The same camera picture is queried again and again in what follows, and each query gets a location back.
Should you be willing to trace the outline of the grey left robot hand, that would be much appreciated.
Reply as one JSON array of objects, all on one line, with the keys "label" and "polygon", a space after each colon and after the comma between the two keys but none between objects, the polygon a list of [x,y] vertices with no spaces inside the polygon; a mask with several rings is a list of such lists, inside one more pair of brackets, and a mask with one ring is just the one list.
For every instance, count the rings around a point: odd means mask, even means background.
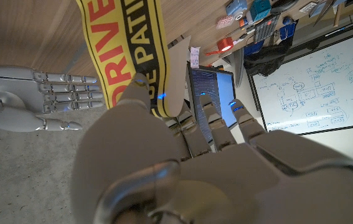
[{"label": "grey left robot hand", "polygon": [[353,159],[282,130],[266,132],[239,100],[237,144],[203,95],[217,151],[182,143],[149,113],[138,73],[88,129],[70,184],[77,223],[353,223]]}]

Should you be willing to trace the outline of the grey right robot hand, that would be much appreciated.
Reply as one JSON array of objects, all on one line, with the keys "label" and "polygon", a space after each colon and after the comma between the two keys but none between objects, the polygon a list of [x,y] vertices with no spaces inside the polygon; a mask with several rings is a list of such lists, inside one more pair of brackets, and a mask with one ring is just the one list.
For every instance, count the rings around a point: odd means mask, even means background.
[{"label": "grey right robot hand", "polygon": [[95,77],[0,65],[0,129],[13,132],[80,130],[73,121],[48,114],[102,107]]}]

